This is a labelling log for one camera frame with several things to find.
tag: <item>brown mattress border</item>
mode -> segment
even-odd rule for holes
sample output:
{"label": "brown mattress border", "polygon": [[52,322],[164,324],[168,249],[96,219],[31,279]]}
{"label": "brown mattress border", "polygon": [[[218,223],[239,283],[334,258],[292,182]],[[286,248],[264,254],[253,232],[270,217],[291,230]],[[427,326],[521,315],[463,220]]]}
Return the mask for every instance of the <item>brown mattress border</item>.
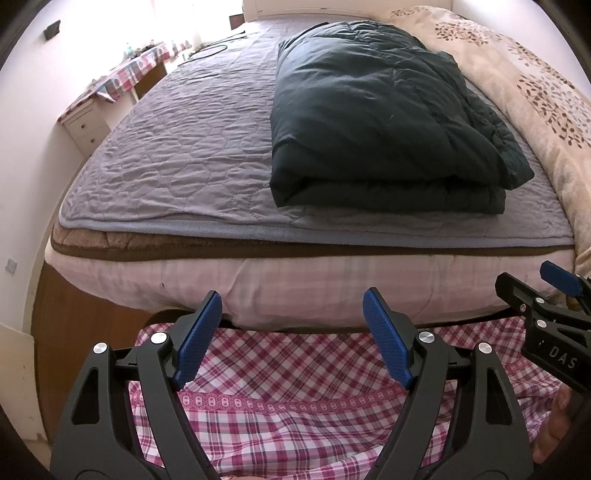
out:
{"label": "brown mattress border", "polygon": [[351,257],[357,255],[470,255],[476,257],[532,257],[572,245],[555,247],[510,248],[399,248],[360,247],[356,245],[322,245],[196,238],[151,233],[99,232],[84,228],[68,229],[56,222],[51,233],[51,246],[70,257],[114,262],[179,260],[190,258],[304,258]]}

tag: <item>wooden headboard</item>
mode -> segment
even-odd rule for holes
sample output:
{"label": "wooden headboard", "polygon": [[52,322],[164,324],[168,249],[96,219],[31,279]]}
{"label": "wooden headboard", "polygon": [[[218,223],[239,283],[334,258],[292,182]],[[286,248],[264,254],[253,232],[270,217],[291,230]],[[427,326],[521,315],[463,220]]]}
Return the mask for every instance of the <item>wooden headboard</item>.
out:
{"label": "wooden headboard", "polygon": [[268,15],[324,13],[370,17],[388,9],[431,5],[452,9],[452,0],[243,0],[246,21]]}

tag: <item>folded comforter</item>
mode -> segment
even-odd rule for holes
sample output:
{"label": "folded comforter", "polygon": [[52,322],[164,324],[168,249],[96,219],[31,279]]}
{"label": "folded comforter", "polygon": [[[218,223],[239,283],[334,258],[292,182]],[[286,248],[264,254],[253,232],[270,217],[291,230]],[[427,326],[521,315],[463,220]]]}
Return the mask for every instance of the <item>folded comforter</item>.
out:
{"label": "folded comforter", "polygon": [[378,22],[280,44],[271,130],[279,207],[498,214],[534,175],[451,55]]}

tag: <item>finger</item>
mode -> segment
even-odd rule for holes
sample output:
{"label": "finger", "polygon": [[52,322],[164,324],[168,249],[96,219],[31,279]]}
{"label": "finger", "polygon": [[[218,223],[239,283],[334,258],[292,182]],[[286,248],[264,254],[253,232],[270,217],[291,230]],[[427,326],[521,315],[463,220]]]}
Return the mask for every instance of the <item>finger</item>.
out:
{"label": "finger", "polygon": [[556,395],[555,399],[556,402],[552,402],[552,408],[554,410],[555,406],[563,411],[566,411],[569,407],[570,399],[573,396],[573,391],[570,387],[562,384],[560,387],[558,394]]}
{"label": "finger", "polygon": [[544,463],[544,460],[546,460],[546,455],[542,453],[542,450],[540,450],[540,447],[538,447],[537,443],[534,444],[531,457],[534,463],[537,463],[538,465],[541,465]]}
{"label": "finger", "polygon": [[544,456],[544,460],[548,457],[554,449],[558,446],[560,440],[554,438],[548,431],[548,420],[544,422],[540,434],[535,440],[535,446],[540,449],[541,454]]}
{"label": "finger", "polygon": [[548,434],[562,440],[570,428],[570,419],[566,411],[558,410],[550,413],[548,418]]}

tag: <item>pink plaid bed skirt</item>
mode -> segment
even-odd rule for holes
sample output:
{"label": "pink plaid bed skirt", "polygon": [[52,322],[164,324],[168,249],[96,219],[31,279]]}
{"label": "pink plaid bed skirt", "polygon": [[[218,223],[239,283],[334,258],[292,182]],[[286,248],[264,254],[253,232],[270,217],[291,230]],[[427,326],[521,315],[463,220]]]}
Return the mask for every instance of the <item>pink plaid bed skirt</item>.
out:
{"label": "pink plaid bed skirt", "polygon": [[[150,326],[138,343],[170,325]],[[560,382],[519,354],[523,318],[433,329],[447,343],[486,341],[501,359],[533,439]],[[447,382],[424,465],[437,461],[455,382]],[[147,460],[162,465],[137,382],[129,386]],[[218,329],[197,378],[178,393],[199,442],[222,476],[362,479],[396,422],[406,391],[369,333],[299,335]]]}

